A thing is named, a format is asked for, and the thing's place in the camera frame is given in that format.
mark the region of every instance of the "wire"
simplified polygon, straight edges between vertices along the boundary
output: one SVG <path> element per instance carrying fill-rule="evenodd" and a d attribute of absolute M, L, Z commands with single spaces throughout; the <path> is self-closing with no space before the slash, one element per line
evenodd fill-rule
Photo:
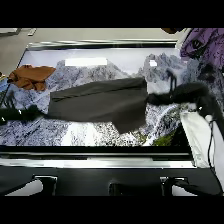
<path fill-rule="evenodd" d="M 216 181 L 218 182 L 218 185 L 219 185 L 219 188 L 220 188 L 220 192 L 217 195 L 221 196 L 221 195 L 223 195 L 222 185 L 221 185 L 221 183 L 219 181 L 219 178 L 217 177 L 217 175 L 216 175 L 216 173 L 215 173 L 215 171 L 214 171 L 214 169 L 212 167 L 211 160 L 210 160 L 211 144 L 212 144 L 212 139 L 214 139 L 214 136 L 213 136 L 213 122 L 214 122 L 214 120 L 209 122 L 209 126 L 211 124 L 211 137 L 210 137 L 210 142 L 209 142 L 209 146 L 208 146 L 208 154 L 207 154 L 207 156 L 208 156 L 209 168 L 210 168 L 212 174 L 214 175 Z M 214 153 L 213 153 L 213 165 L 214 165 L 214 155 L 215 155 L 215 147 L 214 147 Z"/>

